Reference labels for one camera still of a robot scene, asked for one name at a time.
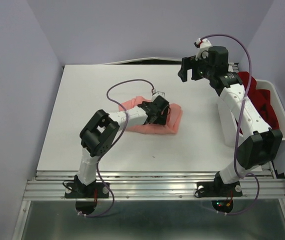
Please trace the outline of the pink pleated skirt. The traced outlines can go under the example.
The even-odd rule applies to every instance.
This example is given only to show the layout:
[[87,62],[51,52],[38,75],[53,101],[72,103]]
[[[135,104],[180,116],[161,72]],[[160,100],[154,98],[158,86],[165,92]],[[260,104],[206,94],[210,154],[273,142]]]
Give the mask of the pink pleated skirt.
[[[143,96],[136,96],[128,101],[122,103],[126,110],[132,109],[135,106],[141,104],[142,102],[150,102]],[[177,134],[179,130],[180,121],[183,115],[183,110],[180,105],[176,103],[171,103],[170,111],[167,115],[166,124],[145,124],[145,125],[135,125],[127,127],[126,130],[129,132],[136,132],[146,135],[170,135]]]

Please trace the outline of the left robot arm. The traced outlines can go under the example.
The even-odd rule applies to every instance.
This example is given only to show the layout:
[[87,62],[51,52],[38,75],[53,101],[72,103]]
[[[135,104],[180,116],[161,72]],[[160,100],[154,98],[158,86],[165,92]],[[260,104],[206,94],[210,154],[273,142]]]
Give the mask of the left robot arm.
[[74,176],[71,191],[82,197],[94,195],[96,184],[97,163],[112,147],[118,132],[126,128],[155,124],[164,126],[167,121],[169,102],[160,94],[152,101],[142,103],[131,109],[107,113],[98,110],[81,130],[79,137],[82,146],[82,158],[78,172]]

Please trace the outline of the red skirt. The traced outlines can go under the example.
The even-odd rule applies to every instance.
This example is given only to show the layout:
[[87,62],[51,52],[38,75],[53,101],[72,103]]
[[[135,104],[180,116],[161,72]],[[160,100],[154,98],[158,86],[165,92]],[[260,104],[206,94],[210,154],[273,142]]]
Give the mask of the red skirt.
[[272,129],[279,129],[278,118],[271,105],[271,91],[267,89],[258,89],[256,79],[251,77],[247,96],[264,121],[267,122]]

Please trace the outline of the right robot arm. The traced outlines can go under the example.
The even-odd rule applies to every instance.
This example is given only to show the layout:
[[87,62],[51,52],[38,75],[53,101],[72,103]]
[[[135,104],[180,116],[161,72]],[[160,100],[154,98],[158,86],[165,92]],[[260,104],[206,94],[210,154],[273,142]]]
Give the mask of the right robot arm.
[[236,190],[240,179],[250,176],[251,170],[275,159],[283,134],[261,117],[251,100],[245,95],[240,76],[229,71],[229,52],[224,46],[200,42],[195,45],[197,55],[184,57],[178,76],[187,81],[188,70],[194,81],[207,79],[218,97],[232,113],[243,142],[235,138],[234,159],[215,174],[213,181],[197,183],[198,198],[225,197]]

